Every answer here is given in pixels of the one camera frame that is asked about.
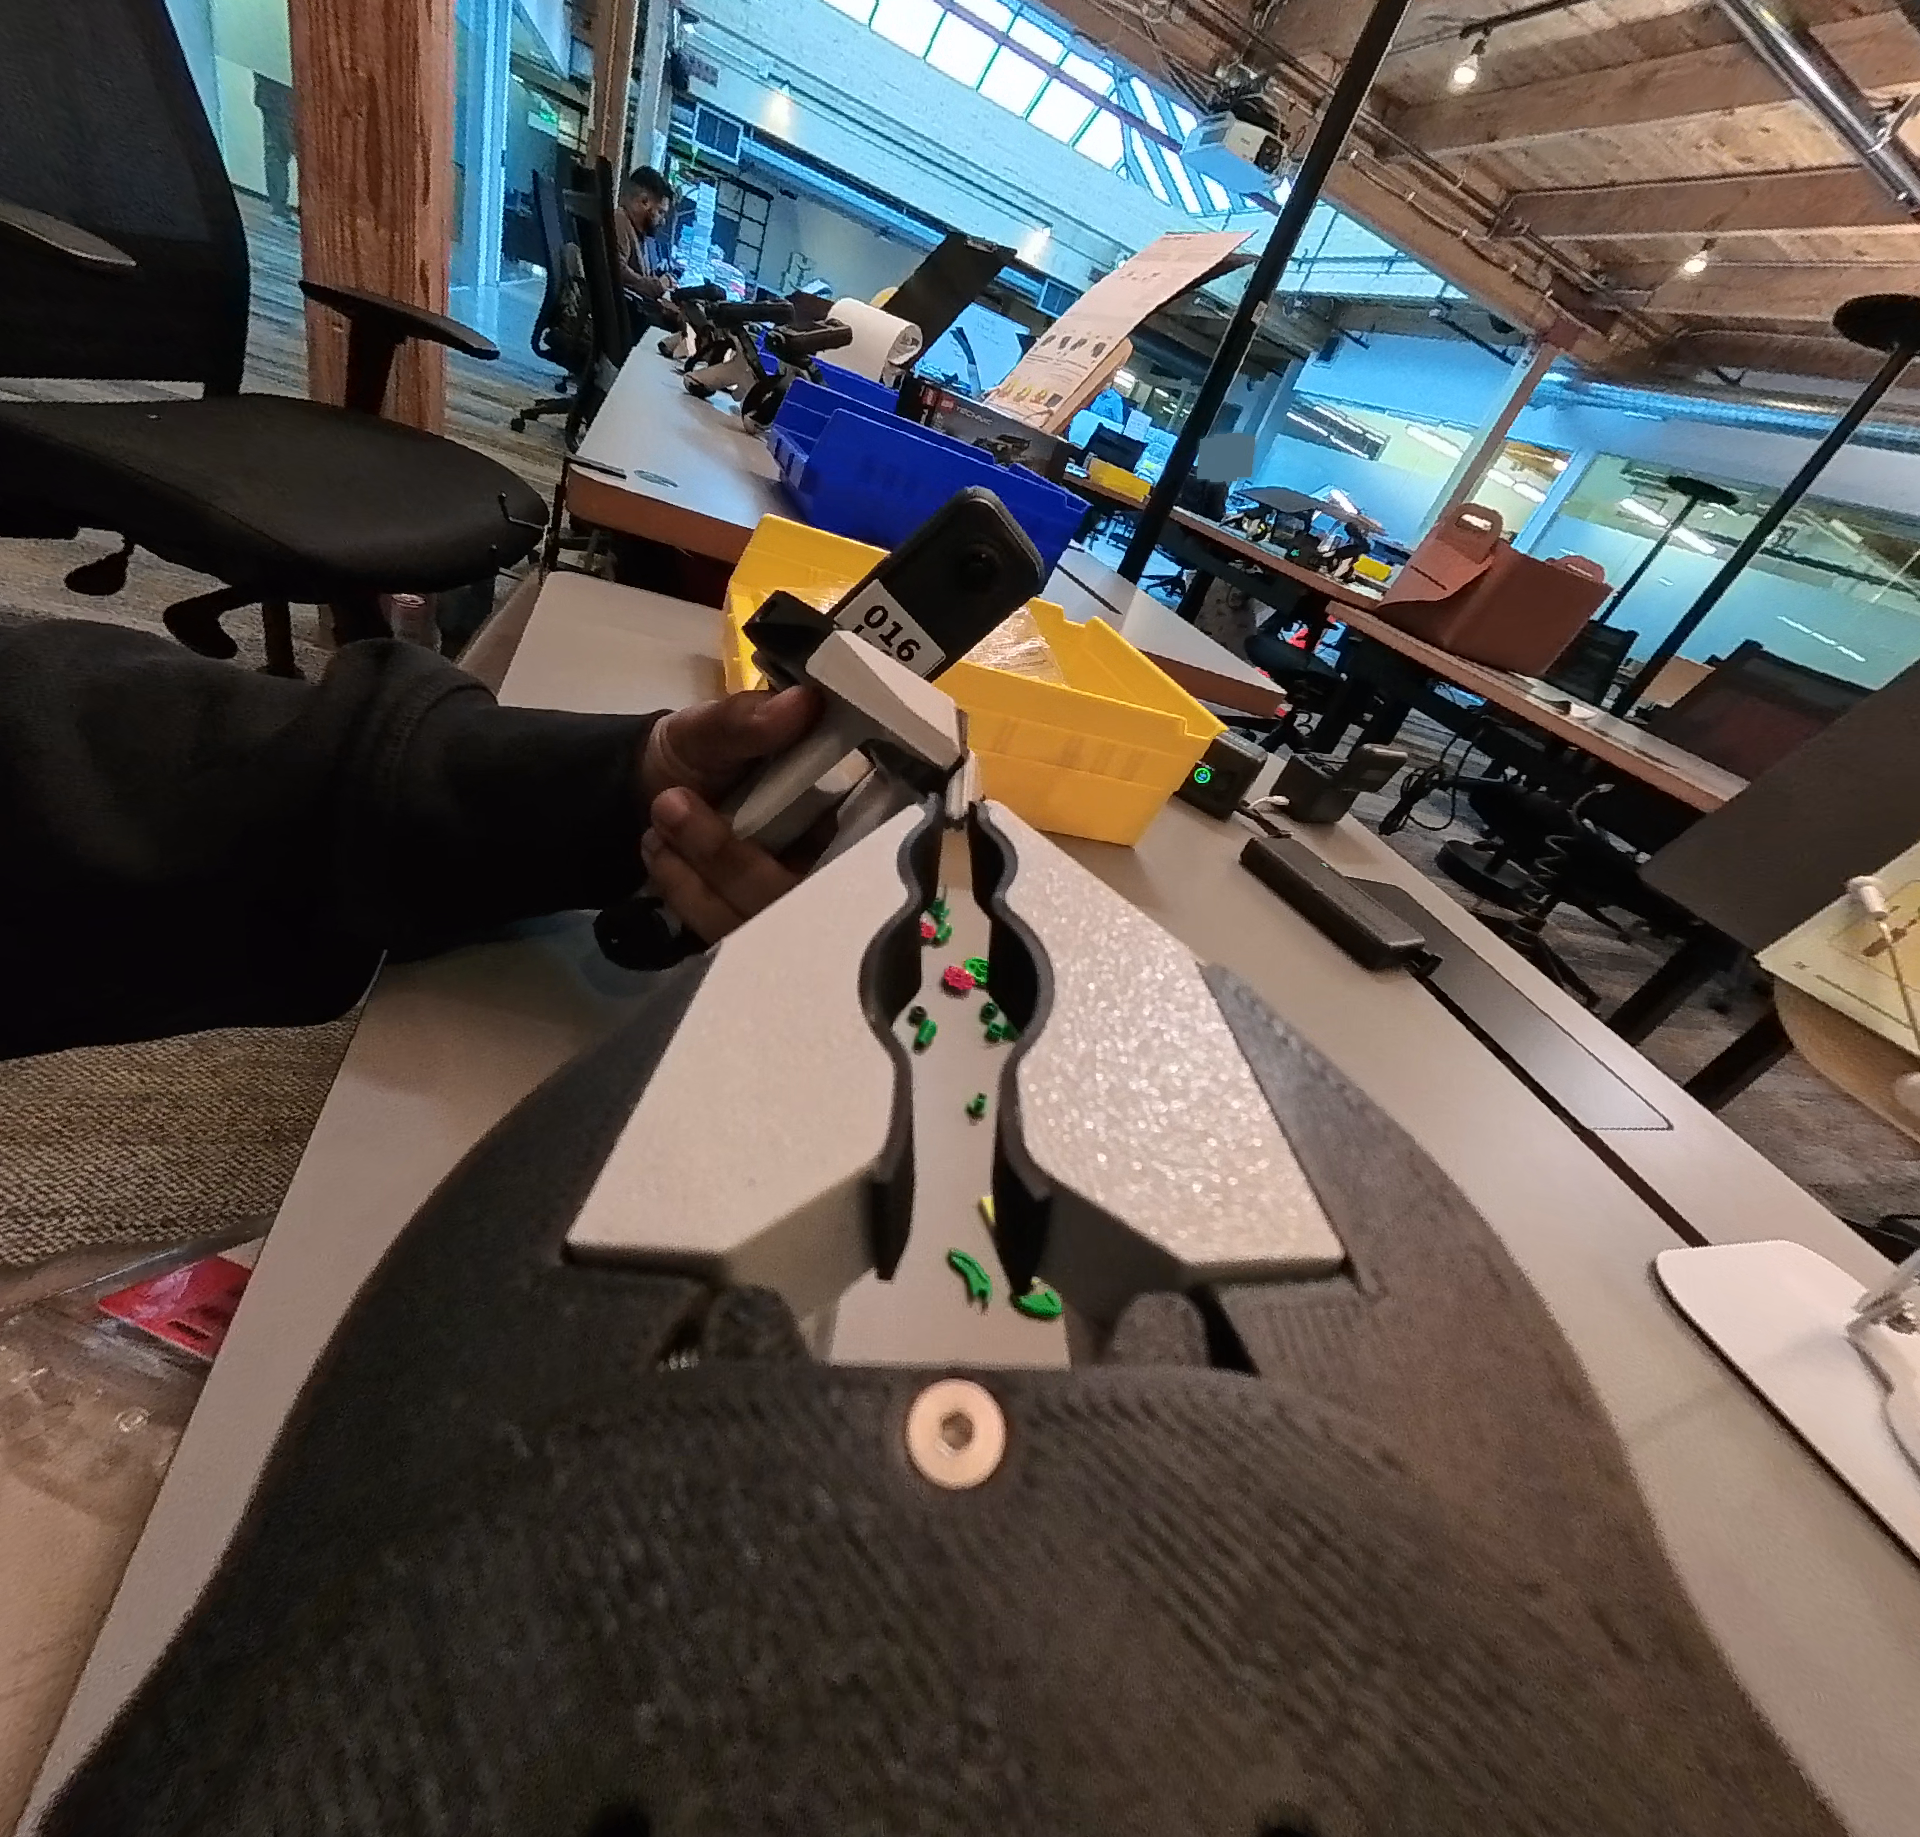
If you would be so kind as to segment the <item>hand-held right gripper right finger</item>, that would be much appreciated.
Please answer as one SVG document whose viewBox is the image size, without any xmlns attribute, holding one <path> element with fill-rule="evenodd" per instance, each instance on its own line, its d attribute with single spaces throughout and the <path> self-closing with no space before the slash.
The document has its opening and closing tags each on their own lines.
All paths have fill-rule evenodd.
<svg viewBox="0 0 1920 1837">
<path fill-rule="evenodd" d="M 1249 1043 L 1239 979 L 998 801 L 968 821 L 1010 1017 L 993 1240 L 1108 1336 L 1153 1294 L 1322 1279 L 1347 1255 Z"/>
</svg>

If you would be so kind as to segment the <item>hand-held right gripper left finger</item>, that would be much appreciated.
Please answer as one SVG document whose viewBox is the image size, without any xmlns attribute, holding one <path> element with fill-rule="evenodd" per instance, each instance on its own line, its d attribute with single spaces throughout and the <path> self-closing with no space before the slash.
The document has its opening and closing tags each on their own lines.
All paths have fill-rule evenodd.
<svg viewBox="0 0 1920 1837">
<path fill-rule="evenodd" d="M 946 1068 L 901 1033 L 945 837 L 908 808 L 710 951 L 570 1263 L 768 1289 L 835 1360 L 945 1359 Z"/>
</svg>

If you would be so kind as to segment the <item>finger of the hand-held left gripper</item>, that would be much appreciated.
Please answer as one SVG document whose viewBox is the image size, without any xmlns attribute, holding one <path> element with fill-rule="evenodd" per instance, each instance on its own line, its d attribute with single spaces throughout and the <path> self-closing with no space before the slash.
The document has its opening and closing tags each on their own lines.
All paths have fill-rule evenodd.
<svg viewBox="0 0 1920 1837">
<path fill-rule="evenodd" d="M 820 643 L 826 764 L 850 755 L 946 781 L 968 756 L 968 719 L 946 692 L 848 630 Z"/>
<path fill-rule="evenodd" d="M 980 798 L 980 763 L 965 756 L 946 771 L 905 761 L 873 758 L 873 768 L 837 810 L 837 841 L 859 841 L 893 817 L 929 805 L 941 828 L 965 822 Z"/>
</svg>

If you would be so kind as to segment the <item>small toy pieces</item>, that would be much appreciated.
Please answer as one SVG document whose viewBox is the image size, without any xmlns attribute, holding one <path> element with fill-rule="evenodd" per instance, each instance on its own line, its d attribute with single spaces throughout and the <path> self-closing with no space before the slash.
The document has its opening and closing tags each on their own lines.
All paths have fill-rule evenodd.
<svg viewBox="0 0 1920 1837">
<path fill-rule="evenodd" d="M 911 1329 L 984 1366 L 1060 1366 L 1065 1303 L 1013 1284 L 997 1246 L 992 1162 L 1013 1020 L 990 985 L 990 926 L 957 877 L 919 919 L 920 978 L 898 1035 L 915 1098 L 915 1231 L 899 1265 Z"/>
</svg>

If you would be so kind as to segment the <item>white page clip with wire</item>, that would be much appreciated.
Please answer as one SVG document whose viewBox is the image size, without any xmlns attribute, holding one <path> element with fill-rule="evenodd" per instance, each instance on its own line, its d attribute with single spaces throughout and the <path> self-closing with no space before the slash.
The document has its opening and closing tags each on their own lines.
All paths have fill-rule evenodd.
<svg viewBox="0 0 1920 1837">
<path fill-rule="evenodd" d="M 1918 1043 L 1918 1004 L 1913 988 L 1907 979 L 1907 969 L 1900 954 L 1900 937 L 1892 922 L 1889 899 L 1879 883 L 1865 874 L 1848 879 L 1846 891 L 1854 904 L 1860 908 L 1862 918 L 1875 929 L 1879 954 L 1889 969 L 1892 985 L 1900 1003 L 1900 1013 L 1907 1022 L 1907 1033 L 1912 1033 L 1913 1043 Z"/>
</svg>

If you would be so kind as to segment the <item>person's left forearm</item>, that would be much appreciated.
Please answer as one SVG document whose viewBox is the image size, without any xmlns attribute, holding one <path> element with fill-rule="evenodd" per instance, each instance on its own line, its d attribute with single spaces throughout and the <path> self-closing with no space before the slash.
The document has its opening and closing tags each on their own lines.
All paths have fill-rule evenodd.
<svg viewBox="0 0 1920 1837">
<path fill-rule="evenodd" d="M 637 890 L 656 715 L 517 710 L 401 641 L 317 682 L 153 634 L 2 643 L 2 1056 L 299 1027 Z"/>
</svg>

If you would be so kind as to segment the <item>person's left hand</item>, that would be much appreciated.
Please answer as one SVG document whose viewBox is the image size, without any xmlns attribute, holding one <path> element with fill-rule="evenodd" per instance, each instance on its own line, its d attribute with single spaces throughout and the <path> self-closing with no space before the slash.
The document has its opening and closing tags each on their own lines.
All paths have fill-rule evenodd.
<svg viewBox="0 0 1920 1837">
<path fill-rule="evenodd" d="M 658 718 L 638 761 L 646 888 L 680 927 L 710 944 L 793 890 L 813 850 L 783 852 L 733 835 L 717 811 L 763 761 L 802 743 L 823 715 L 811 687 L 736 692 Z"/>
</svg>

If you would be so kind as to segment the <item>blue plastic bin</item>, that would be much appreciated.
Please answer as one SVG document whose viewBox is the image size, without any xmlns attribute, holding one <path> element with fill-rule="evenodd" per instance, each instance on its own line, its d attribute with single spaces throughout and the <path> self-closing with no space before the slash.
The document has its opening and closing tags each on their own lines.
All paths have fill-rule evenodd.
<svg viewBox="0 0 1920 1837">
<path fill-rule="evenodd" d="M 964 488 L 990 491 L 1049 572 L 1090 505 L 1052 479 L 864 404 L 780 410 L 765 433 L 799 520 L 877 548 L 898 547 Z"/>
<path fill-rule="evenodd" d="M 810 374 L 795 374 L 785 385 L 765 429 L 768 436 L 813 442 L 824 431 L 826 417 L 842 410 L 868 410 L 883 417 L 899 414 L 899 395 L 890 385 L 823 357 L 813 357 L 808 368 Z"/>
</svg>

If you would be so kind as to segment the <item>yellow plastic bin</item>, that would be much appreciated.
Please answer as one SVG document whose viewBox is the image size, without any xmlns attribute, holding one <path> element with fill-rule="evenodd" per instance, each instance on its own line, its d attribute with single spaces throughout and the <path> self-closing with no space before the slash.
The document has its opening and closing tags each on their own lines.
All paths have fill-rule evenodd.
<svg viewBox="0 0 1920 1837">
<path fill-rule="evenodd" d="M 873 568 L 877 547 L 763 514 L 733 565 L 719 647 L 725 689 L 765 687 L 746 622 L 774 591 L 824 608 Z M 1077 619 L 1065 563 L 938 687 L 968 718 L 988 798 L 1052 835 L 1132 846 L 1200 763 L 1224 721 L 1119 631 L 1115 612 Z"/>
</svg>

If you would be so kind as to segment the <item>flat black power bank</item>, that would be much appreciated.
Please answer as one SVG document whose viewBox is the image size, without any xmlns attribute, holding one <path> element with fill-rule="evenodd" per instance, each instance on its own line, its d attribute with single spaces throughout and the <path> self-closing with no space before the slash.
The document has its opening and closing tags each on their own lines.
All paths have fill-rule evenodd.
<svg viewBox="0 0 1920 1837">
<path fill-rule="evenodd" d="M 1436 969 L 1437 957 L 1421 931 L 1306 845 L 1289 835 L 1255 835 L 1241 845 L 1239 865 L 1360 969 L 1417 979 Z"/>
</svg>

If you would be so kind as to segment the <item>black cardboard box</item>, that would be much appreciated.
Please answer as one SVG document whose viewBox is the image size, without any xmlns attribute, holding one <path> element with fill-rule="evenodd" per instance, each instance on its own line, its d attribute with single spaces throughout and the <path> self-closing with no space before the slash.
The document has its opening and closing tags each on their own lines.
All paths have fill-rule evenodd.
<svg viewBox="0 0 1920 1837">
<path fill-rule="evenodd" d="M 1066 440 L 1025 427 L 986 400 L 955 387 L 904 373 L 898 417 L 937 433 L 959 447 L 972 447 L 998 464 L 1025 470 L 1044 479 L 1062 479 L 1072 453 Z"/>
</svg>

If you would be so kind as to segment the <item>white paper roll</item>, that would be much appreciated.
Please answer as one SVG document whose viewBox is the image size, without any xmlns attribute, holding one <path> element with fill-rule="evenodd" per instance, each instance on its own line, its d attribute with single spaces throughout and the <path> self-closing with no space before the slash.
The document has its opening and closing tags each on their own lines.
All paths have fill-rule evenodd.
<svg viewBox="0 0 1920 1837">
<path fill-rule="evenodd" d="M 857 298 L 835 298 L 826 321 L 848 330 L 848 341 L 820 351 L 823 367 L 895 385 L 925 347 L 920 328 L 898 313 Z"/>
</svg>

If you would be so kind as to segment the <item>black charging case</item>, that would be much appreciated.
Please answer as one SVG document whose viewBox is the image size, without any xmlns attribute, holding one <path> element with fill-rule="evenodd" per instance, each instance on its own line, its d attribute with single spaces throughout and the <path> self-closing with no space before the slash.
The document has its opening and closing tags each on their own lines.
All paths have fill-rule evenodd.
<svg viewBox="0 0 1920 1837">
<path fill-rule="evenodd" d="M 1244 804 L 1267 768 L 1269 751 L 1255 740 L 1224 729 L 1209 742 L 1171 794 L 1197 814 L 1227 818 Z"/>
</svg>

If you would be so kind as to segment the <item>small black charger box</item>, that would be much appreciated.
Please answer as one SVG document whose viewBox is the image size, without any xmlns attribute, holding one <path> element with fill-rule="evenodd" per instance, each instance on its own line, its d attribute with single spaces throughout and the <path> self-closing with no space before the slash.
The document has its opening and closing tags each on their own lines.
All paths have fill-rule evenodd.
<svg viewBox="0 0 1920 1837">
<path fill-rule="evenodd" d="M 1355 745 L 1347 755 L 1293 751 L 1272 784 L 1272 800 L 1289 822 L 1333 824 L 1347 817 L 1358 794 L 1380 792 L 1407 764 L 1394 745 Z"/>
</svg>

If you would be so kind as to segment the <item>black display board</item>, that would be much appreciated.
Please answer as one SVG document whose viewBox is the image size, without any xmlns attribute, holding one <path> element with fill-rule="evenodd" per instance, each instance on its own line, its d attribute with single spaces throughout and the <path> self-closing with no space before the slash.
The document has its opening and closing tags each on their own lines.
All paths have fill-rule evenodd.
<svg viewBox="0 0 1920 1837">
<path fill-rule="evenodd" d="M 913 323 L 925 351 L 1015 261 L 1018 252 L 1002 241 L 949 232 L 905 280 L 877 294 L 871 303 Z"/>
</svg>

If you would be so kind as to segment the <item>black office chair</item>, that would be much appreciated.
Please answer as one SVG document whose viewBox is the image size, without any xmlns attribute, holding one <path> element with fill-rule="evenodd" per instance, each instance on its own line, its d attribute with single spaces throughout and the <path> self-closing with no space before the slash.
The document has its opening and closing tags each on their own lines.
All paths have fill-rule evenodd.
<svg viewBox="0 0 1920 1837">
<path fill-rule="evenodd" d="M 532 173 L 544 290 L 528 337 L 534 353 L 564 373 L 570 395 L 542 399 L 510 417 L 514 433 L 540 415 L 560 417 L 567 451 L 595 421 L 634 341 L 615 270 L 612 171 L 600 158 L 594 169 L 574 166 L 572 178 L 574 186 L 558 190 L 540 169 Z"/>
<path fill-rule="evenodd" d="M 3 537 L 119 536 L 71 591 L 114 595 L 147 551 L 215 580 L 162 612 L 183 647 L 230 658 L 222 616 L 257 607 L 269 671 L 295 675 L 293 605 L 345 641 L 387 634 L 387 598 L 493 583 L 535 551 L 532 487 L 380 414 L 406 343 L 497 357 L 450 314 L 302 278 L 345 321 L 345 399 L 239 390 L 245 232 L 164 0 L 3 0 L 2 220 L 3 377 L 200 384 L 3 400 Z"/>
</svg>

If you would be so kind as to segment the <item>printed poster board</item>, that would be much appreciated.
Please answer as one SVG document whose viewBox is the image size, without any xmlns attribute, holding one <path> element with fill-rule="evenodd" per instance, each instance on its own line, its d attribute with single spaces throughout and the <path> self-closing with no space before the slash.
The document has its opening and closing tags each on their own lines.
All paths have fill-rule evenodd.
<svg viewBox="0 0 1920 1837">
<path fill-rule="evenodd" d="M 1013 421 L 1062 435 L 1109 384 L 1153 313 L 1192 286 L 1241 266 L 1249 229 L 1169 232 L 1092 282 L 980 403 Z"/>
</svg>

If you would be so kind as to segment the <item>wooden office desk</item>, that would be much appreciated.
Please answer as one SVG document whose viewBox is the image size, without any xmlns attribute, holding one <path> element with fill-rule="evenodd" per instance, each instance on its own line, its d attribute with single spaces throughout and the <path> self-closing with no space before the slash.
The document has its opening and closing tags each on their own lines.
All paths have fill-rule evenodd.
<svg viewBox="0 0 1920 1837">
<path fill-rule="evenodd" d="M 1721 808 L 1747 784 L 1742 776 L 1669 745 L 1592 703 L 1570 701 L 1558 706 L 1531 679 L 1437 650 L 1382 622 L 1374 598 L 1186 510 L 1169 514 L 1159 545 L 1201 577 L 1180 600 L 1180 615 L 1186 619 L 1197 615 L 1209 583 L 1218 580 L 1259 598 L 1269 608 L 1283 608 L 1286 595 L 1293 595 L 1300 622 L 1313 630 L 1344 628 L 1336 665 L 1342 689 L 1312 732 L 1317 747 L 1336 743 L 1347 727 L 1358 724 L 1369 701 L 1385 714 L 1414 706 L 1425 686 L 1448 683 L 1507 719 L 1548 737 L 1554 750 L 1607 763 L 1627 780 L 1664 792 L 1695 814 Z"/>
</svg>

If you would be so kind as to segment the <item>brown bag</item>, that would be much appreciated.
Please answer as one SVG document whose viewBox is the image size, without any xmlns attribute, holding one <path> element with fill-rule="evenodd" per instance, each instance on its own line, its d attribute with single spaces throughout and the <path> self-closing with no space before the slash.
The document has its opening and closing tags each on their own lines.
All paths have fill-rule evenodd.
<svg viewBox="0 0 1920 1837">
<path fill-rule="evenodd" d="M 1607 595 L 1595 561 L 1518 553 L 1495 510 L 1468 503 L 1426 529 L 1378 616 L 1477 666 L 1545 675 Z"/>
</svg>

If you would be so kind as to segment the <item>red package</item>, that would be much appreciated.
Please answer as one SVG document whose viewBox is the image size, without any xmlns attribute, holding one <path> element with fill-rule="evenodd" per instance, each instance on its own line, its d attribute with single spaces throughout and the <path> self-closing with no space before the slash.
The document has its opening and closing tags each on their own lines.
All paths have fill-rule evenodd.
<svg viewBox="0 0 1920 1837">
<path fill-rule="evenodd" d="M 208 1366 L 252 1279 L 252 1246 L 196 1255 L 99 1297 L 102 1317 Z"/>
</svg>

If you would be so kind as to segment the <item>black metal pole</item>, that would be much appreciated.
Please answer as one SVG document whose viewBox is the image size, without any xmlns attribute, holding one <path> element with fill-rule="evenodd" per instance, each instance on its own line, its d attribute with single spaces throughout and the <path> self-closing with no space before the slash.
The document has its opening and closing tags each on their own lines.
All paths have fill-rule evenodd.
<svg viewBox="0 0 1920 1837">
<path fill-rule="evenodd" d="M 1126 583 L 1140 583 L 1160 531 L 1169 525 L 1169 514 L 1178 503 L 1180 488 L 1196 471 L 1197 449 L 1209 435 L 1213 435 L 1229 387 L 1244 367 L 1244 357 L 1267 314 L 1267 306 L 1279 286 L 1283 267 L 1292 261 L 1293 251 L 1302 239 L 1313 205 L 1355 123 L 1365 96 L 1380 73 L 1383 55 L 1392 46 L 1409 3 L 1412 0 L 1374 0 L 1374 7 L 1355 34 L 1353 48 L 1319 111 L 1319 120 L 1304 148 L 1289 192 L 1261 243 L 1255 266 L 1250 267 L 1249 282 L 1218 341 L 1192 412 L 1186 414 L 1149 500 L 1140 505 L 1137 526 L 1119 565 L 1119 577 Z"/>
</svg>

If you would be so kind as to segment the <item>wooden pillar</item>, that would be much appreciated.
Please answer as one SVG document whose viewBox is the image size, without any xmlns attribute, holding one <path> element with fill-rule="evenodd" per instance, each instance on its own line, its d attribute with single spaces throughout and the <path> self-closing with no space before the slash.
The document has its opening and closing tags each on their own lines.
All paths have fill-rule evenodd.
<svg viewBox="0 0 1920 1837">
<path fill-rule="evenodd" d="M 299 272 L 444 313 L 454 0 L 287 0 Z"/>
</svg>

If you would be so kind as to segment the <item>ceiling projector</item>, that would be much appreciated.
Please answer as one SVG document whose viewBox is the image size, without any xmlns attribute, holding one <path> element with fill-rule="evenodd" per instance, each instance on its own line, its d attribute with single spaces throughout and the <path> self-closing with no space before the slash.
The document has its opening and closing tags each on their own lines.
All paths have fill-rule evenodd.
<svg viewBox="0 0 1920 1837">
<path fill-rule="evenodd" d="M 1182 135 L 1178 158 L 1192 178 L 1231 198 L 1286 192 L 1286 139 L 1259 101 L 1196 120 Z"/>
</svg>

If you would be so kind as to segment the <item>white book stand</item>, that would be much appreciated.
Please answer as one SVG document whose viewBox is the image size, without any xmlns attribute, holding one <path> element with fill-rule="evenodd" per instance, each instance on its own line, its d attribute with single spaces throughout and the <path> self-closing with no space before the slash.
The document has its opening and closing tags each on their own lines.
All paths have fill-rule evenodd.
<svg viewBox="0 0 1920 1837">
<path fill-rule="evenodd" d="M 1660 1254 L 1666 1303 L 1918 1556 L 1916 1254 L 1865 1284 L 1786 1238 Z"/>
</svg>

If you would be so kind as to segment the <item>black backdrop board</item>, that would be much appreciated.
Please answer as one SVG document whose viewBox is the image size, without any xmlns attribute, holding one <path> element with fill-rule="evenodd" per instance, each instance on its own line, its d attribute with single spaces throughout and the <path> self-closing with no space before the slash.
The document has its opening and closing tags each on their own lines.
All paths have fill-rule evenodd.
<svg viewBox="0 0 1920 1837">
<path fill-rule="evenodd" d="M 1642 879 L 1755 954 L 1916 840 L 1918 671 L 1907 671 L 1670 840 Z"/>
</svg>

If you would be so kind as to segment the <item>clear plastic bag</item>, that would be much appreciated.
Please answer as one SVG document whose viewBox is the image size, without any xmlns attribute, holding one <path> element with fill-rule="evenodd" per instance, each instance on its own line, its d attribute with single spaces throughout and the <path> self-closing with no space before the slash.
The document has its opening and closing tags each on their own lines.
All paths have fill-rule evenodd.
<svg viewBox="0 0 1920 1837">
<path fill-rule="evenodd" d="M 2 1453 L 17 1478 L 95 1516 L 147 1513 L 214 1366 L 102 1317 L 99 1297 L 252 1246 L 269 1212 L 191 1238 L 102 1240 L 3 1269 Z"/>
</svg>

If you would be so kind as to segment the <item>black floor lamp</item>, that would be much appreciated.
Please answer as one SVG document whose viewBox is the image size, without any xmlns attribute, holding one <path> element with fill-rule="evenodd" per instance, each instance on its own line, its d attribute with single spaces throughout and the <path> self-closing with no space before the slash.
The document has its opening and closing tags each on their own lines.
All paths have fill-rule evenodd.
<svg viewBox="0 0 1920 1837">
<path fill-rule="evenodd" d="M 1699 595 L 1677 615 L 1660 643 L 1652 650 L 1648 661 L 1627 683 L 1608 710 L 1627 715 L 1628 710 L 1652 687 L 1658 672 L 1677 655 L 1693 630 L 1719 607 L 1747 565 L 1762 553 L 1769 536 L 1773 536 L 1790 510 L 1799 503 L 1812 482 L 1827 470 L 1837 453 L 1856 436 L 1856 433 L 1872 415 L 1875 406 L 1888 396 L 1907 363 L 1918 353 L 1918 296 L 1913 294 L 1871 294 L 1848 298 L 1834 313 L 1834 330 L 1841 339 L 1872 350 L 1880 355 L 1875 374 L 1862 385 L 1860 396 L 1841 414 L 1837 425 L 1803 464 L 1785 485 L 1781 494 L 1767 505 L 1751 531 L 1740 540 L 1732 556 L 1719 568 L 1714 578 L 1704 585 Z"/>
<path fill-rule="evenodd" d="M 1618 611 L 1624 605 L 1624 600 L 1636 590 L 1642 578 L 1676 537 L 1687 540 L 1687 525 L 1697 510 L 1726 508 L 1737 501 L 1735 494 L 1721 485 L 1704 477 L 1693 477 L 1689 474 L 1670 475 L 1666 479 L 1666 488 L 1674 493 L 1674 497 L 1677 497 L 1677 505 L 1666 518 L 1660 520 L 1658 533 L 1652 540 L 1648 553 L 1643 553 L 1632 572 L 1614 591 L 1614 598 L 1607 607 L 1608 612 Z"/>
</svg>

